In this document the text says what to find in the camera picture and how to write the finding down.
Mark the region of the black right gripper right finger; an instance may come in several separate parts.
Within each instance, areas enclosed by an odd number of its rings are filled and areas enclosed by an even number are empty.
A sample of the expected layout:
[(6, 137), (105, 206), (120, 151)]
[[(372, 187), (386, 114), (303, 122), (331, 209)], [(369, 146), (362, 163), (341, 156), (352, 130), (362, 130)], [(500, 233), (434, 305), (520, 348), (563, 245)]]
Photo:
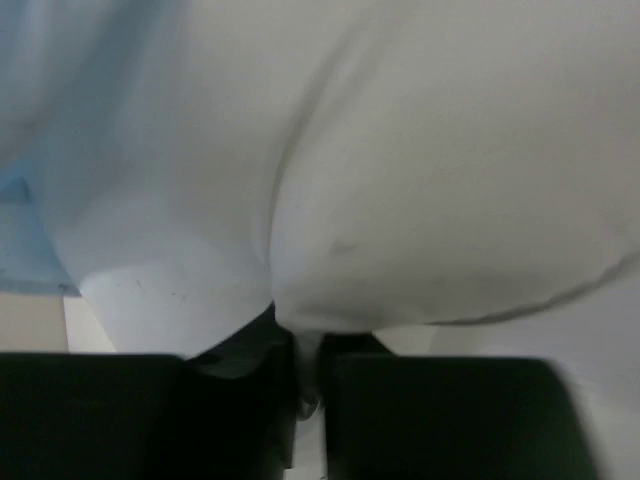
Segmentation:
[(557, 370), (531, 358), (399, 356), (370, 335), (321, 346), (331, 479), (596, 479)]

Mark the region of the white pillow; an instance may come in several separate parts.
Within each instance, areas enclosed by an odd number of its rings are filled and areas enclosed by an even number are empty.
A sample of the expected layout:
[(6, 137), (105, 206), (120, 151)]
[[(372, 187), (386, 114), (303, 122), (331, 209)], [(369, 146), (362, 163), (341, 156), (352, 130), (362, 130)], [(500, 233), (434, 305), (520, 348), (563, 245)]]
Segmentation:
[(278, 1), (272, 296), (331, 333), (548, 356), (639, 405), (639, 5)]

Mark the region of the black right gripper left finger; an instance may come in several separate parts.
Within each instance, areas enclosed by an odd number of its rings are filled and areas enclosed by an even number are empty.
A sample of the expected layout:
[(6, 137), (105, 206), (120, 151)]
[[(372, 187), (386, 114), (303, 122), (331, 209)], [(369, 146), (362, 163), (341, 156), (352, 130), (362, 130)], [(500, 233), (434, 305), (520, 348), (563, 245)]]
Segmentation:
[(291, 336), (267, 310), (190, 359), (5, 353), (5, 479), (280, 479), (295, 434)]

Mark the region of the light blue pillowcase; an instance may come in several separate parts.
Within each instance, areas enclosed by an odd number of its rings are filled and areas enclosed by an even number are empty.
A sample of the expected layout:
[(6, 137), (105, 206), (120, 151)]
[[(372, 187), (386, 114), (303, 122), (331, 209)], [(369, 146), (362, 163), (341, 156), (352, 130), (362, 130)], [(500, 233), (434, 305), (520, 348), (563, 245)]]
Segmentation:
[(191, 356), (271, 304), (291, 140), (362, 1), (5, 1), (2, 283), (77, 293), (120, 352)]

